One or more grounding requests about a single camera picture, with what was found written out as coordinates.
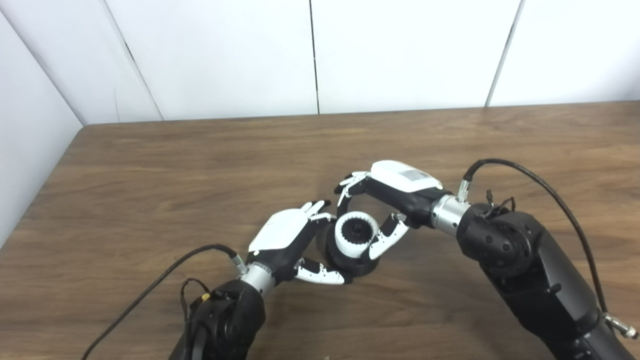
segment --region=black fingertip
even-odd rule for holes
[[[342,275],[342,278],[344,279],[344,284],[345,285],[351,284],[353,282],[353,277],[352,276],[349,276],[349,275],[347,275],[347,274],[345,274],[343,272],[341,272],[340,275]]]

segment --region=robotic hand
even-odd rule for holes
[[[249,245],[241,276],[191,304],[187,329],[170,360],[243,360],[266,316],[264,298],[294,278],[320,284],[347,284],[351,278],[302,256],[318,230],[335,220],[319,213],[330,202],[308,202],[275,213]]]
[[[509,165],[536,179],[570,215],[557,194],[530,171],[504,160],[482,161]],[[438,229],[455,237],[462,253],[480,264],[518,321],[556,359],[634,360],[612,330],[637,338],[635,329],[607,314],[595,281],[603,309],[598,308],[587,282],[533,216],[515,211],[513,199],[511,210],[505,207],[508,200],[495,206],[490,192],[488,204],[466,201],[472,173],[482,161],[465,174],[458,196],[429,174],[397,161],[379,161],[369,172],[353,172],[335,189],[340,194],[338,220],[327,234],[327,260],[353,276],[365,275],[410,227]],[[380,228],[369,215],[348,212],[352,197],[363,193],[399,212],[390,214]],[[582,235],[573,215],[570,220]]]

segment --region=black base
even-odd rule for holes
[[[380,258],[364,261],[344,255],[335,243],[335,224],[331,224],[326,231],[325,252],[326,260],[331,267],[341,272],[346,272],[353,277],[367,275],[372,272],[380,262]]]

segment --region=white gear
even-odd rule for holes
[[[360,220],[364,220],[371,227],[371,238],[365,243],[353,243],[347,240],[342,233],[342,227],[344,224],[351,219],[358,218]],[[361,211],[350,211],[342,215],[338,222],[335,224],[335,244],[338,246],[338,249],[341,253],[349,256],[350,258],[359,258],[362,253],[367,250],[367,247],[371,244],[373,238],[377,235],[378,229],[377,221],[371,217],[371,215],[367,213],[363,213]]]

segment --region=white wall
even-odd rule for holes
[[[0,0],[86,124],[162,120],[103,0]]]
[[[518,0],[312,0],[321,113],[484,106]]]
[[[317,113],[308,1],[108,4],[165,119]]]
[[[0,246],[81,128],[0,14]]]
[[[491,105],[638,100],[639,89],[639,0],[530,0]]]

